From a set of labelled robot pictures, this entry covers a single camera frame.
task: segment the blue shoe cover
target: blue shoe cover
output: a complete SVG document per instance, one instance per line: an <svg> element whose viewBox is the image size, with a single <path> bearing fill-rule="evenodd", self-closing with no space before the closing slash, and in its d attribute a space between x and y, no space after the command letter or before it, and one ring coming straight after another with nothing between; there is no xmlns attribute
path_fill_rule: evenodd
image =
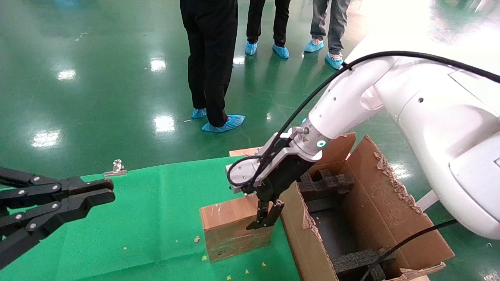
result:
<svg viewBox="0 0 500 281"><path fill-rule="evenodd" d="M288 59L288 57L290 56L287 47L278 47L276 46L276 44L274 44L272 45L272 49L276 52L276 54L278 54L278 56L282 57L283 59Z"/></svg>
<svg viewBox="0 0 500 281"><path fill-rule="evenodd" d="M243 120L245 120L245 116L243 115L229 114L227 116L229 116L229 121L227 121L224 124L224 126L216 127L210 125L210 123L206 123L201 129L207 132L222 133L225 131L235 129L236 127L238 127L243 123Z"/></svg>
<svg viewBox="0 0 500 281"><path fill-rule="evenodd" d="M191 118L202 118L207 116L207 108L202 108L202 109L194 109L191 115Z"/></svg>
<svg viewBox="0 0 500 281"><path fill-rule="evenodd" d="M326 61L326 63L328 63L331 67L333 67L336 70L339 70L342 66L342 63L344 62L342 57L340 57L340 59L334 59L330 57L329 52L326 53L324 60Z"/></svg>
<svg viewBox="0 0 500 281"><path fill-rule="evenodd" d="M258 42L255 42L255 44L251 44L250 42L247 41L245 46L245 54L249 56L255 54L255 52L257 52L257 43Z"/></svg>
<svg viewBox="0 0 500 281"><path fill-rule="evenodd" d="M312 52L316 52L318 50L321 50L323 47L325 46L325 44L323 44L323 41L319 42L319 44L314 44L314 42L311 40L309 41L309 43L307 43L307 45L305 46L305 49L304 49L304 52L309 52L309 53L312 53Z"/></svg>

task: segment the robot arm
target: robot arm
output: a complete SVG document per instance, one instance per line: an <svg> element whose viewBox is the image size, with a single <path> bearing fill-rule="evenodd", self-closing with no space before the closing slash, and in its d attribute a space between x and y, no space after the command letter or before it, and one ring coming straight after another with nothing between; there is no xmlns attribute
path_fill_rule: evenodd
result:
<svg viewBox="0 0 500 281"><path fill-rule="evenodd" d="M273 225L284 204L280 194L322 157L323 147L385 108L447 210L472 232L500 239L498 93L493 81L420 58L389 56L353 66L329 84L300 126L280 135L252 186L244 183L255 175L258 157L226 167L234 192L255 192L259 206L274 203L269 212L259 207L248 229Z"/></svg>

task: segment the green backdrop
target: green backdrop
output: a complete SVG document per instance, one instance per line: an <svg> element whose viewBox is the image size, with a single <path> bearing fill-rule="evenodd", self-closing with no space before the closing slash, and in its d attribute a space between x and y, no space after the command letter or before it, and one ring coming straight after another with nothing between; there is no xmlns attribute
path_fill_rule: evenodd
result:
<svg viewBox="0 0 500 281"><path fill-rule="evenodd" d="M214 263L202 260L199 209L242 196L229 190L224 173L234 160L174 163L112 178L115 202L63 225L0 270L0 280L300 280L280 221L268 246Z"/></svg>

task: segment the black cable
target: black cable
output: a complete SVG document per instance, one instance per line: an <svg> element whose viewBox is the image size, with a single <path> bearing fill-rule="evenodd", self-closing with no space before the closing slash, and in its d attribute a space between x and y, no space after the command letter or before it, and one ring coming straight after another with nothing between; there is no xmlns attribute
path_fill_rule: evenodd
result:
<svg viewBox="0 0 500 281"><path fill-rule="evenodd" d="M428 54L428 53L422 53L422 52L414 52L414 51L381 51L381 52L375 52L369 55L362 56L358 59L353 60L351 63L344 63L342 64L342 68L339 69L336 73L334 73L332 76L328 77L319 87L317 87L303 102L302 104L297 107L297 109L292 113L290 118L283 124L281 129L279 129L277 135L274 137L272 140L271 144L269 145L269 148L266 149L266 151L262 155L258 155L256 157L245 157L242 158L229 167L227 171L227 180L229 183L231 183L234 186L245 186L245 185L250 185L253 186L255 183L255 180L257 177L262 173L262 171L271 163L273 160L274 156L278 154L278 151L275 152L274 155L271 156L271 153L273 151L274 146L278 142L278 139L280 138L281 134L285 132L285 130L289 127L289 125L292 123L292 121L299 115L299 113L306 107L306 105L326 86L328 85L331 81L333 81L335 78L337 78L339 75L346 71L352 71L353 66L358 65L362 62L373 60L373 59L378 59L378 58L384 58L384 57L410 57L410 58L419 58L419 59L425 59L425 60L430 60L433 62L438 62L444 65L448 65L451 67L455 67L461 70L468 71L470 73L479 75L481 77L487 78L491 81L494 81L496 83L500 84L500 76L496 75L494 73L491 73L489 71L465 64L463 62L459 62L453 59L445 58L442 56L437 56L433 54ZM233 168L236 166L236 164L241 163L242 161L245 160L250 160L250 159L260 159L260 165L258 166L257 170L255 171L255 174L248 180L240 182L240 183L235 183L231 180L231 171Z"/></svg>
<svg viewBox="0 0 500 281"><path fill-rule="evenodd" d="M447 226L450 226L450 225L453 225L453 224L456 224L458 223L458 221L456 219L452 219L452 220L449 220L449 221L446 221L446 222L442 222L440 224L437 224L437 225L434 225L434 226L431 226L431 227L428 227L422 231L419 231L415 234L413 234L412 236L406 238L405 240L399 242L396 246L392 247L389 251L387 251L385 254L381 255L374 263L370 264L370 266L368 267L368 270L364 273L363 277L359 280L359 281L365 281L365 279L368 277L368 275L370 275L370 272L372 271L372 269L378 265L379 263L381 263L383 260L385 260L389 255L391 255L392 253L396 252L397 249L401 248L401 246L403 246L404 244L412 241L413 239L419 237L419 236L422 236L428 232L431 232L431 231L435 231L435 230L438 230L440 228L444 228L444 227L447 227Z"/></svg>

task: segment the torn cardboard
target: torn cardboard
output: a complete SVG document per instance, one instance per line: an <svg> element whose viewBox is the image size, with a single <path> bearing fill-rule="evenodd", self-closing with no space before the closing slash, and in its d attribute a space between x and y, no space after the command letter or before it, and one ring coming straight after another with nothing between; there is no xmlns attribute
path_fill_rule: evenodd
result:
<svg viewBox="0 0 500 281"><path fill-rule="evenodd" d="M309 169L328 169L332 175L347 174L353 189L341 203L358 250L393 247L407 237L433 226L416 207L415 199L393 174L373 141L365 136L348 157L356 137L350 133L331 141L323 157ZM338 280L314 219L293 183L281 195L285 202L281 218L295 264L303 281ZM385 269L392 281L412 280L436 272L454 253L437 231L429 232L401 247L395 261Z"/></svg>

